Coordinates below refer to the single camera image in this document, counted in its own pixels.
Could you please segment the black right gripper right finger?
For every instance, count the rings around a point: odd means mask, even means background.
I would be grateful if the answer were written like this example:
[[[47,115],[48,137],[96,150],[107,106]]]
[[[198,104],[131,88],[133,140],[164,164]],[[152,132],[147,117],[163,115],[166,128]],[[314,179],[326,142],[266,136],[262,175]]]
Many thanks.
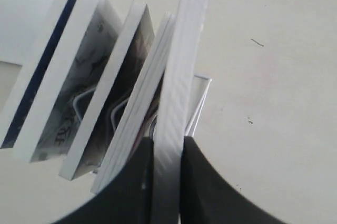
[[[180,218],[181,223],[282,223],[227,183],[189,136],[181,160]]]

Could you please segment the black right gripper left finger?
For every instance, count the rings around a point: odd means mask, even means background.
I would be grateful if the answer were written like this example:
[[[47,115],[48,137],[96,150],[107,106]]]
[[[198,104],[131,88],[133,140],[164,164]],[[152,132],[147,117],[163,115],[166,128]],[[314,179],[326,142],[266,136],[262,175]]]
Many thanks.
[[[95,197],[57,223],[150,223],[153,141],[144,137],[122,171]]]

